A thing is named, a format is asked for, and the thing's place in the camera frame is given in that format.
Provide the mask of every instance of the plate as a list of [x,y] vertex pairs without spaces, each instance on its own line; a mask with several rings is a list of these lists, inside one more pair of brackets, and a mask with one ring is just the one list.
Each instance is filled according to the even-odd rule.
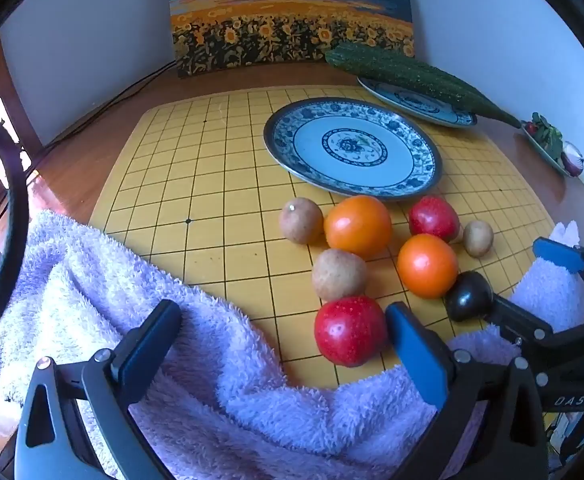
[[441,176],[438,150],[418,126],[364,101],[294,102],[268,119],[263,136],[288,171],[344,195],[399,200],[427,192]]
[[561,166],[558,162],[556,162],[551,156],[547,154],[546,150],[544,150],[543,147],[538,142],[536,142],[536,140],[534,140],[534,137],[528,134],[526,129],[523,127],[524,124],[525,123],[523,122],[521,123],[521,131],[525,134],[525,136],[532,144],[532,147],[539,153],[539,155],[541,155],[550,166],[552,166],[556,171],[558,171],[562,175],[572,176],[567,171],[565,171],[565,168],[563,166]]
[[438,99],[363,77],[358,82],[377,99],[425,121],[450,128],[470,128],[476,124],[476,115],[456,110]]

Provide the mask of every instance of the tangerine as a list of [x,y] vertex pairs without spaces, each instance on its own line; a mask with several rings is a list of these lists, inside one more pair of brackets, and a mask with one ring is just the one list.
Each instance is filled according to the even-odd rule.
[[456,282],[458,260],[441,238],[419,234],[409,238],[396,259],[403,285],[420,298],[441,298]]
[[357,195],[345,199],[328,213],[323,230],[331,248],[369,258],[390,243],[392,220],[380,200]]

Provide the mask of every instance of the fluffy lavender cloth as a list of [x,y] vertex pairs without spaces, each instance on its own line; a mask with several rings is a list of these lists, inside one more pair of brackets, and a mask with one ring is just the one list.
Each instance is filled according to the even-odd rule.
[[[575,224],[557,225],[552,237],[579,240]],[[22,403],[38,358],[62,364],[114,348],[163,298],[181,306],[182,330],[130,411],[178,479],[384,479],[435,414],[402,366],[336,390],[288,386],[272,349],[232,304],[51,212],[32,222],[0,322],[0,389]],[[584,321],[579,278],[549,262],[533,264],[514,300],[556,330]],[[495,327],[450,346],[485,362],[506,363],[517,353]],[[105,471],[121,478],[85,404],[82,413]],[[482,413],[478,404],[445,476],[462,464]]]

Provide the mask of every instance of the white wall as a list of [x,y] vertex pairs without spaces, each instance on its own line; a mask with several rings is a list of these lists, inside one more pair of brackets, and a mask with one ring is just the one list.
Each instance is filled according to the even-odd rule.
[[44,144],[174,59],[168,0],[25,0],[0,35]]
[[420,59],[519,119],[542,113],[584,155],[584,49],[545,0],[411,3]]

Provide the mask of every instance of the sunflower painting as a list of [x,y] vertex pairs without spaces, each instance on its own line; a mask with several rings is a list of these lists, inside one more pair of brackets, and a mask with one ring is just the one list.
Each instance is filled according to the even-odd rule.
[[410,0],[170,0],[179,75],[323,60],[341,41],[414,56]]

